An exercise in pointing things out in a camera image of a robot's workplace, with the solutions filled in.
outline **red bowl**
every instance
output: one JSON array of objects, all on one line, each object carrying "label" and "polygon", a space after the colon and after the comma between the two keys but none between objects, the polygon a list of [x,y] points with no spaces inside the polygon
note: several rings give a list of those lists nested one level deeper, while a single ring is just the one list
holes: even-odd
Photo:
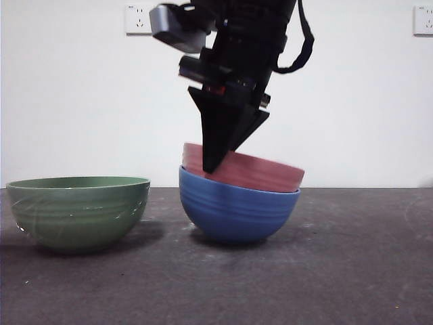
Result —
[{"label": "red bowl", "polygon": [[221,183],[268,192],[296,192],[302,183],[302,169],[230,151],[216,171],[203,171],[203,147],[185,144],[183,168],[190,173]]}]

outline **robotic arm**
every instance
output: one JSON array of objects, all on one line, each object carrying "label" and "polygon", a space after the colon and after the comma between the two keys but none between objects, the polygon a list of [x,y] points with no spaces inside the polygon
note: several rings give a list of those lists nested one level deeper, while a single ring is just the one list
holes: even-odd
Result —
[{"label": "robotic arm", "polygon": [[[287,25],[296,0],[191,0],[161,4],[150,12],[156,39],[185,53],[179,74],[203,84],[188,92],[202,115],[203,170],[212,173],[230,150],[250,137],[269,117],[265,93],[272,72],[290,73],[309,60],[314,37],[298,0],[305,42],[289,68],[278,67]],[[206,36],[217,36],[212,49]]]}]

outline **green bowl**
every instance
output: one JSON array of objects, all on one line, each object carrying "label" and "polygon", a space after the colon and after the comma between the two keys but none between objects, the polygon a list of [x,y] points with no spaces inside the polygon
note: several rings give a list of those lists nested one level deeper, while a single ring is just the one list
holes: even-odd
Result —
[{"label": "green bowl", "polygon": [[140,220],[150,180],[64,177],[7,184],[17,226],[60,253],[92,253],[126,235]]}]

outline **wall outlet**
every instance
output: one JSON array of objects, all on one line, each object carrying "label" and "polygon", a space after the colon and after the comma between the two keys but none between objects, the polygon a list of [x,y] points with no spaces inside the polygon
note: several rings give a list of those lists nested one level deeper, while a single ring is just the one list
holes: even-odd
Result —
[{"label": "wall outlet", "polygon": [[160,1],[131,3],[125,6],[124,29],[127,35],[152,35],[149,13]]},{"label": "wall outlet", "polygon": [[417,5],[413,11],[413,34],[433,37],[433,5]]}]

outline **dark table surface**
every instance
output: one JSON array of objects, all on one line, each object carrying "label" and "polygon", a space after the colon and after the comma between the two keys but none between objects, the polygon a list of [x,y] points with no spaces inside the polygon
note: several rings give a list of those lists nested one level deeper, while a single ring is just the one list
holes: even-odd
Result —
[{"label": "dark table surface", "polygon": [[19,324],[433,324],[433,189],[305,189],[267,241],[223,246],[178,189],[95,255],[18,231],[1,191],[1,320]]}]

